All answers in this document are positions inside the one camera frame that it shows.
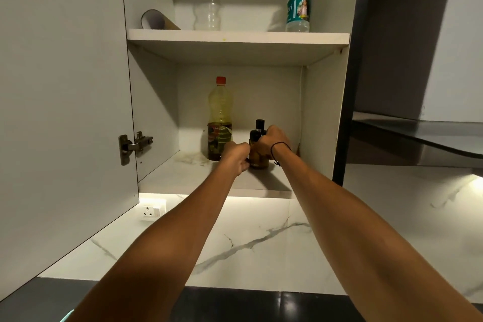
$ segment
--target cabinet door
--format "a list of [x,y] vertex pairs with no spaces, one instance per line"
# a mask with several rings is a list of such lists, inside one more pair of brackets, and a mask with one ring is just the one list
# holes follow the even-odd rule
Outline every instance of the cabinet door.
[[138,203],[123,0],[0,0],[0,300]]

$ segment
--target white marble backsplash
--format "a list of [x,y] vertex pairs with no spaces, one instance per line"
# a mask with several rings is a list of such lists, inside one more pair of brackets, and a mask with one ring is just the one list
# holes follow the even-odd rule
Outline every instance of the white marble backsplash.
[[[456,289],[483,303],[483,179],[468,170],[347,165],[344,187],[396,228]],[[185,195],[166,200],[167,211]],[[42,272],[99,280],[151,223],[136,208]],[[228,197],[187,285],[344,294],[295,199]]]

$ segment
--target hand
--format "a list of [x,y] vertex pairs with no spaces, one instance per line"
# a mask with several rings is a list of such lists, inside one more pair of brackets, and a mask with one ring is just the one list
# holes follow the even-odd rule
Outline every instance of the hand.
[[285,135],[284,131],[279,129],[275,125],[271,125],[267,130],[267,134],[263,135],[253,145],[253,149],[256,150],[260,155],[265,155],[269,157],[269,159],[273,160],[273,157],[270,153],[270,149],[272,148],[273,144],[278,142],[284,142],[288,145],[290,149],[292,149],[292,144],[290,143],[290,140],[288,140],[288,137],[287,135]]
[[249,153],[250,145],[248,145],[248,143],[237,144],[234,141],[231,141],[225,144],[220,164],[226,164],[227,166],[234,168],[237,176],[239,176],[250,166],[246,159]]

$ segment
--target black wrist band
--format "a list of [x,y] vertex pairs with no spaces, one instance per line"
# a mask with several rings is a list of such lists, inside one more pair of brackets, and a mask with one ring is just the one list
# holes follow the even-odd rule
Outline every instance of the black wrist band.
[[277,166],[281,167],[280,163],[279,163],[279,162],[278,162],[278,161],[275,159],[275,157],[273,156],[273,152],[272,152],[273,147],[274,147],[275,145],[277,145],[277,144],[285,144],[285,145],[287,145],[287,148],[289,148],[289,149],[290,149],[290,147],[289,147],[289,146],[288,146],[288,144],[287,144],[286,142],[284,142],[284,141],[279,141],[279,142],[277,142],[277,143],[273,144],[273,145],[270,147],[270,154],[271,154],[271,156],[272,156],[273,160],[275,161],[275,164],[276,164]]

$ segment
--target wall socket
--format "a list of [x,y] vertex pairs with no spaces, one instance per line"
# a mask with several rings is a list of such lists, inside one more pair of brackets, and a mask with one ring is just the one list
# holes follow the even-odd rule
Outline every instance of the wall socket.
[[138,219],[141,221],[156,221],[166,213],[166,203],[138,204]]

